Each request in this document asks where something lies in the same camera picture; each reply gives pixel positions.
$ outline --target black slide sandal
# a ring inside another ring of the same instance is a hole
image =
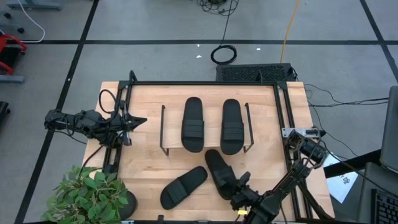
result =
[[[198,166],[169,183],[160,195],[160,204],[166,210],[176,207],[207,179],[207,172]]]
[[[214,149],[206,152],[205,159],[218,193],[223,199],[231,200],[238,184],[232,167],[227,165],[220,153]]]
[[[205,145],[203,107],[197,97],[187,99],[182,119],[181,142],[190,152],[200,152]]]
[[[244,128],[241,105],[237,100],[224,102],[223,122],[221,124],[221,150],[226,155],[238,153],[244,144]]]

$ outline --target potted plant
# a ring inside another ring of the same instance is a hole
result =
[[[94,179],[89,176],[100,169],[73,166],[47,200],[48,210],[41,219],[59,224],[104,224],[129,218],[137,207],[135,196],[116,180],[116,173],[96,172]]]

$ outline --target red chair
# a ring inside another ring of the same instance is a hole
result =
[[[21,47],[7,46],[7,40],[14,40]],[[26,44],[11,35],[0,35],[0,82],[24,82],[24,77],[14,75],[14,65],[19,54],[27,50]]]

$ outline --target black floor stripe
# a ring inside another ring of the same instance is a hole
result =
[[[390,50],[388,49],[388,46],[387,46],[388,42],[384,41],[384,38],[381,35],[381,32],[376,25],[376,21],[374,20],[372,13],[368,7],[368,4],[366,4],[366,1],[365,0],[359,0],[359,1],[361,2],[363,9],[365,10],[365,14],[368,17],[369,22],[371,23],[371,26],[373,28],[373,31],[374,31],[376,37],[377,37],[377,40],[380,41],[381,49],[383,50],[384,55],[386,56],[386,59],[388,61],[388,64],[390,65],[392,73],[394,74],[396,80],[398,81],[398,68],[397,68],[394,58],[392,57],[392,55],[390,53]]]
[[[76,49],[75,56],[73,57],[72,63],[69,68],[68,75],[65,79],[65,83],[63,85],[60,98],[58,99],[57,109],[62,109],[65,99],[67,97],[70,83],[72,81],[73,75],[75,74],[76,66],[78,64],[81,51],[83,50],[84,41],[87,38],[87,34],[90,29],[90,25],[93,21],[97,6],[98,6],[98,0],[94,0],[93,5],[90,10],[90,13],[88,14],[85,28],[80,37],[80,41],[79,41],[78,47]],[[22,203],[21,203],[21,206],[19,207],[18,214],[17,214],[17,217],[16,217],[14,223],[20,224],[20,223],[23,223],[25,220],[25,216],[29,209],[29,204],[30,204],[30,201],[32,200],[32,196],[34,194],[34,191],[35,191],[35,188],[37,185],[37,181],[39,180],[40,173],[43,169],[45,158],[47,157],[47,153],[49,151],[52,138],[53,138],[53,133],[51,133],[50,131],[47,131],[47,135],[45,136],[43,146],[39,153],[39,158],[37,159],[32,176],[30,177],[29,184],[25,191],[24,198],[22,199]]]
[[[84,45],[175,45],[175,44],[220,44],[221,40],[84,40]],[[283,40],[224,40],[226,44],[264,44],[264,45],[281,45]],[[398,45],[398,40],[288,40],[289,45]],[[40,44],[81,44],[80,40],[43,40]]]

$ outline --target keyboard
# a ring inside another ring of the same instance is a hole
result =
[[[372,189],[372,223],[398,224],[398,199],[381,190]]]

